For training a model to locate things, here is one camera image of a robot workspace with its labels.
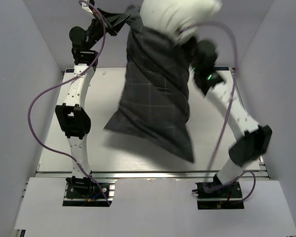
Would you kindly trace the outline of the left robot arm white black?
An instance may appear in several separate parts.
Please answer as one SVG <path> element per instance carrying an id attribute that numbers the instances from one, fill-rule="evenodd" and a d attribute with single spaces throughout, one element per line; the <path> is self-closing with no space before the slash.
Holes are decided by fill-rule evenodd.
<path id="1" fill-rule="evenodd" d="M 94 19 L 85 30 L 79 26 L 71 28 L 69 37 L 74 57 L 74 76 L 68 94 L 55 108 L 61 130 L 70 145 L 73 160 L 72 176 L 84 179 L 92 171 L 87 158 L 87 135 L 91 130 L 91 119 L 84 110 L 85 98 L 91 79 L 95 74 L 99 53 L 92 47 L 106 34 L 116 36 L 129 18 L 128 14 L 109 13 L 101 9 L 92 10 Z"/>

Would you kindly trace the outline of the dark grey checked pillowcase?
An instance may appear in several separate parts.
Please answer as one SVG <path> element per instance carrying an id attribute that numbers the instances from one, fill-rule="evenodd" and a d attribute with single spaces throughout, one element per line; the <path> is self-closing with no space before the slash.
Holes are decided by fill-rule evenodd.
<path id="1" fill-rule="evenodd" d="M 125 84 L 117 111 L 106 130 L 145 138 L 166 151 L 194 162 L 189 120 L 191 39 L 177 45 L 166 35 L 143 25 L 140 9 L 130 5 L 127 24 Z"/>

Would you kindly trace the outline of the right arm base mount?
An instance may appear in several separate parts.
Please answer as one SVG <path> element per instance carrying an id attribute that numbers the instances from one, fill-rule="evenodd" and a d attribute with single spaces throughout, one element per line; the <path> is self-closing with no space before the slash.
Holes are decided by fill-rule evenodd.
<path id="1" fill-rule="evenodd" d="M 235 210 L 244 209 L 242 191 L 239 182 L 212 193 L 206 193 L 205 185 L 210 182 L 196 183 L 192 194 L 197 198 L 198 210 Z"/>

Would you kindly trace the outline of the white pillow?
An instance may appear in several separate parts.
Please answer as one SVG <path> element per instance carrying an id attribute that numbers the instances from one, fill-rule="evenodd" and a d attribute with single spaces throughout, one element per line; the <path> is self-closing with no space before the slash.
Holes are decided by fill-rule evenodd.
<path id="1" fill-rule="evenodd" d="M 210 19 L 221 7 L 220 0 L 145 0 L 140 17 L 145 27 L 184 44 L 196 35 L 196 25 Z"/>

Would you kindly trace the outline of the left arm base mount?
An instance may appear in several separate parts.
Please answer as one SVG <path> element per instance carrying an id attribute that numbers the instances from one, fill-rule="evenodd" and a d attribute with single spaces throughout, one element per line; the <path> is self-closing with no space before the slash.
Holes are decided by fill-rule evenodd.
<path id="1" fill-rule="evenodd" d="M 67 177 L 63 199 L 64 207 L 109 207 L 112 202 L 110 183 L 99 183 L 91 179 Z"/>

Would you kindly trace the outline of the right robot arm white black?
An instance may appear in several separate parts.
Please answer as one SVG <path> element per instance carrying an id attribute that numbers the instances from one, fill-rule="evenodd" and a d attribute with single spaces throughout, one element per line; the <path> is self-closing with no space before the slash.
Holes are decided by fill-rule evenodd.
<path id="1" fill-rule="evenodd" d="M 227 82 L 217 72 L 217 57 L 216 46 L 209 40 L 198 42 L 191 51 L 196 86 L 224 117 L 223 126 L 230 127 L 236 140 L 226 164 L 213 178 L 213 192 L 224 197 L 244 170 L 266 153 L 272 129 L 261 126 L 244 109 L 236 95 L 236 83 Z"/>

